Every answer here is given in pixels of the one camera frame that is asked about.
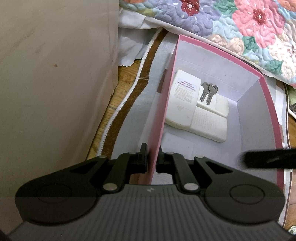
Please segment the floral bedspread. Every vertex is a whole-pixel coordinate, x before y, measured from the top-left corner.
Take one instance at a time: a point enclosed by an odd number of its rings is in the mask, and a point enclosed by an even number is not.
[[[120,6],[207,38],[296,88],[296,0],[120,0]]]

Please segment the open box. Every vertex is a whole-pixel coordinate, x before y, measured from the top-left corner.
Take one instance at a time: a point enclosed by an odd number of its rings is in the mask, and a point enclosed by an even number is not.
[[[202,82],[217,85],[218,93],[228,98],[225,142],[218,143],[165,124],[170,87],[179,69]],[[282,170],[246,170],[240,162],[242,152],[282,148],[276,110],[263,75],[234,56],[183,35],[179,36],[163,81],[148,143],[149,171],[140,175],[139,184],[151,183],[160,144],[163,151],[178,152],[187,159],[206,156],[283,188]]]

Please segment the metal key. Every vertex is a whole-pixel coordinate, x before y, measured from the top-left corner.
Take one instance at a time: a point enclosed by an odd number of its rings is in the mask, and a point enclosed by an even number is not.
[[[200,97],[200,101],[203,102],[205,100],[206,95],[209,93],[209,84],[207,82],[204,82],[202,84],[202,87],[204,88],[204,91],[202,92],[202,96]]]
[[[210,84],[209,86],[209,95],[207,96],[207,101],[205,102],[207,105],[211,103],[212,97],[217,93],[218,87],[216,85]]]

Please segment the floral quilt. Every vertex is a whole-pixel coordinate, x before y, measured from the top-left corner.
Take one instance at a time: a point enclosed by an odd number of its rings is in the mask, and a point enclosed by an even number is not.
[[[120,0],[120,6],[202,36],[296,88],[296,0]]]

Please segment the pink flower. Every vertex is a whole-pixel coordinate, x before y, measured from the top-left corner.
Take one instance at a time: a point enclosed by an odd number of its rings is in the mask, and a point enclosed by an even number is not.
[[[183,12],[186,12],[188,16],[193,16],[198,14],[200,10],[199,0],[181,0],[182,6],[181,9]]]
[[[261,48],[275,43],[276,36],[283,32],[284,17],[279,14],[272,0],[234,0],[236,10],[232,19],[244,36],[254,36]]]

